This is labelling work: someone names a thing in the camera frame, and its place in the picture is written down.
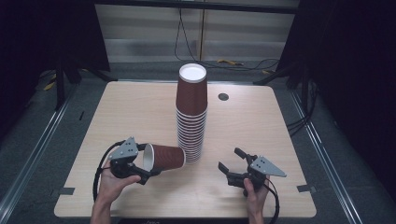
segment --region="silver gripper plate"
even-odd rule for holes
[[[108,158],[110,160],[115,160],[119,158],[125,158],[125,157],[132,157],[132,156],[137,156],[138,150],[136,146],[136,142],[134,141],[133,137],[128,138],[125,140],[122,145],[119,146],[116,150],[114,150]]]
[[[277,175],[286,177],[286,174],[283,171],[281,171],[270,161],[265,159],[264,156],[258,157],[253,163],[250,164],[250,167],[265,175]]]

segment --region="black circular marker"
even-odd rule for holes
[[[226,93],[220,93],[219,94],[219,99],[221,101],[227,101],[230,97]]]

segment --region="forearm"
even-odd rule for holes
[[[110,224],[110,207],[111,203],[103,203],[97,199],[92,208],[91,224]]]
[[[248,223],[249,224],[264,224],[264,218],[262,217],[262,213],[258,214],[248,214]]]

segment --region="electrical cable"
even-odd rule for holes
[[[122,140],[120,142],[115,143],[110,148],[108,148],[107,151],[105,152],[105,154],[103,155],[102,159],[100,160],[98,168],[96,169],[95,178],[93,179],[92,195],[93,195],[94,202],[96,201],[96,198],[98,196],[98,185],[99,185],[100,174],[103,172],[103,170],[108,169],[108,167],[102,168],[102,164],[105,161],[107,154],[110,152],[110,150],[113,149],[113,147],[119,147],[124,142],[125,142],[125,140]]]
[[[268,179],[268,178],[265,178],[266,180],[268,180],[268,182],[272,185],[272,187],[274,188],[274,189],[271,189],[269,186],[267,186],[265,183],[263,184],[264,185],[264,187],[266,188],[266,189],[268,189],[268,191],[270,191],[273,195],[274,195],[274,198],[275,198],[275,213],[274,213],[274,216],[271,218],[271,221],[270,221],[270,224],[274,224],[274,223],[276,223],[276,221],[277,221],[277,218],[279,217],[279,209],[280,209],[280,206],[279,206],[279,197],[277,196],[277,191],[276,191],[276,188],[275,188],[275,185],[273,184],[273,182],[270,180],[270,179]]]
[[[212,64],[212,63],[205,63],[205,62],[202,62],[202,61],[198,61],[198,60],[196,60],[196,59],[194,58],[194,56],[193,56],[192,53],[191,53],[189,40],[188,40],[188,38],[187,38],[186,29],[185,29],[185,27],[184,27],[183,18],[182,18],[182,15],[181,15],[181,8],[178,9],[178,13],[179,13],[179,21],[178,21],[178,27],[177,27],[177,38],[176,38],[174,53],[175,53],[175,57],[176,57],[178,60],[182,61],[182,62],[191,62],[191,61],[193,61],[193,62],[195,62],[195,63],[198,63],[198,64],[202,65],[202,66],[205,67],[205,68],[222,68],[222,69],[226,69],[226,70],[230,70],[230,71],[239,71],[239,72],[251,71],[251,70],[263,70],[263,69],[268,69],[268,68],[274,67],[275,65],[277,65],[277,64],[279,63],[279,59],[264,59],[264,60],[261,60],[255,67],[248,68],[248,67],[224,67],[224,66],[214,65],[214,64]],[[181,28],[182,28],[182,30],[183,30],[183,34],[184,34],[184,38],[185,38],[185,41],[186,41],[187,49],[189,50],[189,54],[190,54],[190,56],[192,57],[192,60],[183,60],[183,59],[180,59],[180,58],[177,56],[177,43],[178,43],[178,37],[179,37],[179,33],[180,33],[180,26],[181,26]],[[268,62],[268,61],[275,61],[275,62],[272,63],[272,64],[269,65],[269,66],[259,68],[259,66],[260,66],[263,62]]]
[[[311,120],[312,114],[314,113],[315,109],[315,104],[316,100],[318,97],[318,85],[314,85],[314,82],[311,80],[310,82],[311,85],[311,90],[310,90],[310,96],[311,96],[311,108],[310,110],[305,114],[305,116],[302,119],[299,119],[297,121],[294,121],[291,124],[288,124],[288,131],[296,130],[293,133],[290,134],[290,137],[293,137],[297,132],[299,132],[305,125],[306,123]]]

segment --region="table surface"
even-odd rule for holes
[[[73,195],[61,195],[58,217],[90,217],[96,167],[115,142],[133,136],[137,143],[177,146],[176,83],[110,82],[92,118],[75,163],[64,185]],[[246,217],[243,190],[227,185],[218,169],[244,173],[246,161],[233,153],[263,155],[287,177],[271,176],[280,200],[280,217],[313,217],[316,207],[270,87],[208,84],[208,112],[202,157],[165,171],[145,186],[128,186],[112,204],[114,217]],[[221,101],[220,93],[229,95]],[[135,164],[142,166],[143,153]],[[272,217],[275,199],[268,194],[264,215]]]

